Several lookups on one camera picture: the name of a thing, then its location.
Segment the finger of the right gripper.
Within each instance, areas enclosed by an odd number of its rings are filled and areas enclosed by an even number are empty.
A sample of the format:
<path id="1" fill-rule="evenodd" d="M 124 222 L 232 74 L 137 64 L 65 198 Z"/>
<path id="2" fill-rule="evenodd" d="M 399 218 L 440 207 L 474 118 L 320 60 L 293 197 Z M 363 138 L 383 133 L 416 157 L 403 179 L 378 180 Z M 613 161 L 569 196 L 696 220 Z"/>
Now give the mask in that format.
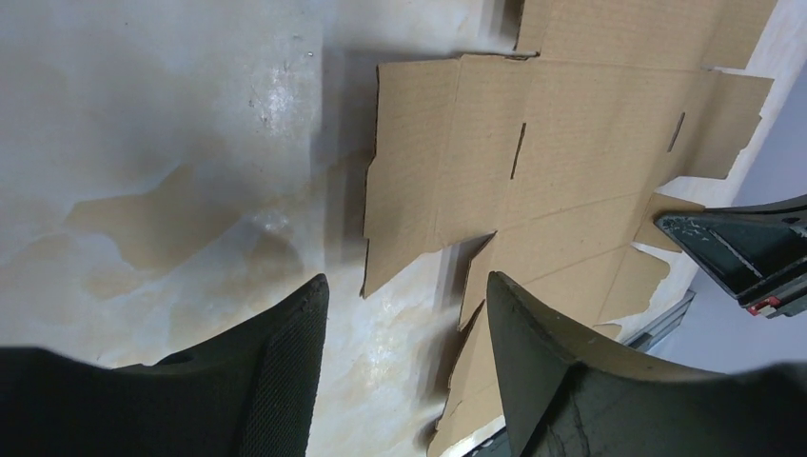
<path id="1" fill-rule="evenodd" d="M 754 316 L 806 310 L 806 197 L 767 205 L 666 210 L 655 226 Z"/>

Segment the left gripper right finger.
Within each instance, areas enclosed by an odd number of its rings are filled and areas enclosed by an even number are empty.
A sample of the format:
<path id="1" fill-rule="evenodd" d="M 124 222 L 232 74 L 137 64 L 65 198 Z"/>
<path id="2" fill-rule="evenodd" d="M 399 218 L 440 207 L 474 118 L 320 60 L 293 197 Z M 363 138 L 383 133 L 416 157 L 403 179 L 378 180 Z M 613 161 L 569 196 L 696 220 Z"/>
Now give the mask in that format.
<path id="1" fill-rule="evenodd" d="M 690 368 L 617 343 L 507 275 L 487 317 L 516 456 L 802 456 L 806 367 Z"/>

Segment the brown cardboard box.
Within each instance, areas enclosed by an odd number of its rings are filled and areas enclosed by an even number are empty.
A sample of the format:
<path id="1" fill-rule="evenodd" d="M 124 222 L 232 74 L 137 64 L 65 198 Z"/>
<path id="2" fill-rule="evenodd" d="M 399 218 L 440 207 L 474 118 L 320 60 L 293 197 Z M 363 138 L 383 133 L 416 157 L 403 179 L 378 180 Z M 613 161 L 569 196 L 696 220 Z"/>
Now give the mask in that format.
<path id="1" fill-rule="evenodd" d="M 725 178 L 772 85 L 744 69 L 772 1 L 527 1 L 514 54 L 378 68 L 363 293 L 420 255 L 483 238 L 464 283 L 431 456 L 502 427 L 486 317 L 500 270 L 606 336 L 670 271 L 651 219 L 691 203 L 680 177 Z"/>

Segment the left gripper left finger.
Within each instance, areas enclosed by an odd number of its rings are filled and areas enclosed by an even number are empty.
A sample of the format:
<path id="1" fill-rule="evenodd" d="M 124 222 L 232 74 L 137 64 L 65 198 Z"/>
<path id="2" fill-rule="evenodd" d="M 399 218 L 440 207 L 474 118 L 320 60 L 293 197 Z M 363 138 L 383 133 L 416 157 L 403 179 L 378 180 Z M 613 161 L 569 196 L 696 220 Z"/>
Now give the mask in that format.
<path id="1" fill-rule="evenodd" d="M 329 286 L 154 365 L 101 368 L 44 348 L 1 351 L 5 456 L 303 456 Z"/>

